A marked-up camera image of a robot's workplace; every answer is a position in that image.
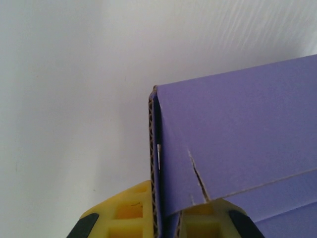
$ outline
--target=white background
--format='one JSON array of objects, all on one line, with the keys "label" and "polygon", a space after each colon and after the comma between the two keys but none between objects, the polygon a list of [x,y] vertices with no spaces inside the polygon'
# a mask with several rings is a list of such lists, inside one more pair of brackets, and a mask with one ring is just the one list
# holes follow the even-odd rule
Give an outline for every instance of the white background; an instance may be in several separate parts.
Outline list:
[{"label": "white background", "polygon": [[317,53],[315,0],[0,0],[0,234],[66,237],[149,179],[148,95]]}]

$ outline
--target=cardboard flap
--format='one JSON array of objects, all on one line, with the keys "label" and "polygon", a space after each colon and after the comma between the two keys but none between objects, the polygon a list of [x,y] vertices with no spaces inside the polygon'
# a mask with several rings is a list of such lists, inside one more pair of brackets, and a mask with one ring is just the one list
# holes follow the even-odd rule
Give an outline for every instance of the cardboard flap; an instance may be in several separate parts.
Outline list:
[{"label": "cardboard flap", "polygon": [[316,79],[311,56],[159,86],[164,216],[316,170]]}]

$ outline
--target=purple cardboard box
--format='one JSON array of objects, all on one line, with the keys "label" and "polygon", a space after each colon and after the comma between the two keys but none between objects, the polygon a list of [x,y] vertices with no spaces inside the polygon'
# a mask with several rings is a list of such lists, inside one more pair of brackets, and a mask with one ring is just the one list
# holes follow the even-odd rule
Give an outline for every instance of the purple cardboard box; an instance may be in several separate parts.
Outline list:
[{"label": "purple cardboard box", "polygon": [[217,198],[267,238],[317,237],[317,56],[157,86],[149,109],[157,237]]}]

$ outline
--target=cardboard box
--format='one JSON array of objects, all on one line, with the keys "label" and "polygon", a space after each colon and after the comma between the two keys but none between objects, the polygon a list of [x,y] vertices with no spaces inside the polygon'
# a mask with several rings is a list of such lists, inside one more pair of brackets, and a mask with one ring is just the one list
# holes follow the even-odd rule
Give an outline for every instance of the cardboard box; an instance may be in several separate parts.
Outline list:
[{"label": "cardboard box", "polygon": [[317,56],[157,86],[149,116],[156,237],[217,198],[267,238],[317,236]]}]

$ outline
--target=black rubber grip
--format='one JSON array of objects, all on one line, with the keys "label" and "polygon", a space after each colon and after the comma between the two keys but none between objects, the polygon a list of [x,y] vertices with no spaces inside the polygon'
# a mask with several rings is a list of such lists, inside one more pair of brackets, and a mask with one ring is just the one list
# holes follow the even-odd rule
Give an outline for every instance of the black rubber grip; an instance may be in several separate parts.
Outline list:
[{"label": "black rubber grip", "polygon": [[92,213],[80,219],[71,230],[67,238],[88,238],[91,230],[98,220],[98,217],[98,213]]},{"label": "black rubber grip", "polygon": [[250,217],[236,210],[228,213],[241,238],[265,238]]}]

